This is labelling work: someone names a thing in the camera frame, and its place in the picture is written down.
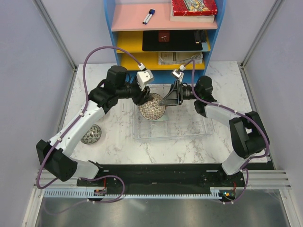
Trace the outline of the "brown geometric patterned bowl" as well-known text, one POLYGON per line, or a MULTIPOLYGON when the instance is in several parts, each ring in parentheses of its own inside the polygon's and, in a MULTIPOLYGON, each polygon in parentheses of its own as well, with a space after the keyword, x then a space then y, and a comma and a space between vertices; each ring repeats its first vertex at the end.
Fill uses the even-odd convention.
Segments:
POLYGON ((162 96, 156 93, 150 93, 150 96, 152 100, 139 106, 139 111, 145 119, 153 121, 164 115, 166 107, 160 105, 160 102, 163 100, 162 96))

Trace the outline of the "pale green bowl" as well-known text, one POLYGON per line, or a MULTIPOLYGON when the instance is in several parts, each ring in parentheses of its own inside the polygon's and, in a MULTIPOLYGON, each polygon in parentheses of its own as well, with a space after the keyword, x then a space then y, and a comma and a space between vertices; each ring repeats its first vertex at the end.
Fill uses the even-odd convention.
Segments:
POLYGON ((168 121, 169 117, 167 114, 164 114, 163 116, 161 116, 159 119, 156 119, 156 122, 164 122, 164 121, 168 121))

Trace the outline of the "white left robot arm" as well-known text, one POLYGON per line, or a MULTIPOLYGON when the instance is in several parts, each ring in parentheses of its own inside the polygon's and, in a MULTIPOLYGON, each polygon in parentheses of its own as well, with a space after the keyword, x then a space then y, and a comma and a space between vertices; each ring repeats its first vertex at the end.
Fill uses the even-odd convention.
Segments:
POLYGON ((122 66, 112 66, 107 77, 90 91, 88 100, 76 116, 48 141, 40 140, 36 145, 41 167, 65 182, 72 178, 84 177, 93 185, 99 186, 104 175, 92 161, 72 159, 71 155, 88 130, 120 99, 132 99, 136 105, 150 101, 150 89, 147 84, 153 81, 150 70, 139 71, 132 83, 126 82, 128 71, 122 66))

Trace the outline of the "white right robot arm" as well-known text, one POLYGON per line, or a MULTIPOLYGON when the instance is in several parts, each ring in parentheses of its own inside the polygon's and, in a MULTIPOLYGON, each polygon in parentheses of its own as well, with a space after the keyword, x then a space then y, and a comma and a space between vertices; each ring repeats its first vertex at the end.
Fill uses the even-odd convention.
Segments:
POLYGON ((240 113, 223 106, 212 95, 212 79, 201 76, 195 84, 185 85, 175 81, 168 94, 160 101, 161 106, 181 105, 185 100, 193 100, 196 112, 215 120, 229 128, 233 151, 222 163, 217 181, 228 186, 234 174, 261 151, 269 148, 269 139, 259 114, 255 111, 240 113))

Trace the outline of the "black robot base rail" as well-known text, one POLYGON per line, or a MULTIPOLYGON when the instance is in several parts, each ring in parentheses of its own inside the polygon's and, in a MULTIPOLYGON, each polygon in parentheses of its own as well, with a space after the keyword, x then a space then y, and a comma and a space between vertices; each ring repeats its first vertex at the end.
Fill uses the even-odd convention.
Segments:
POLYGON ((234 175, 222 175, 221 164, 135 164, 100 165, 96 177, 78 178, 77 186, 109 190, 120 194, 115 199, 90 199, 95 202, 116 202, 124 193, 208 193, 219 190, 222 204, 233 203, 240 188, 247 188, 253 173, 274 170, 272 162, 247 164, 234 175))

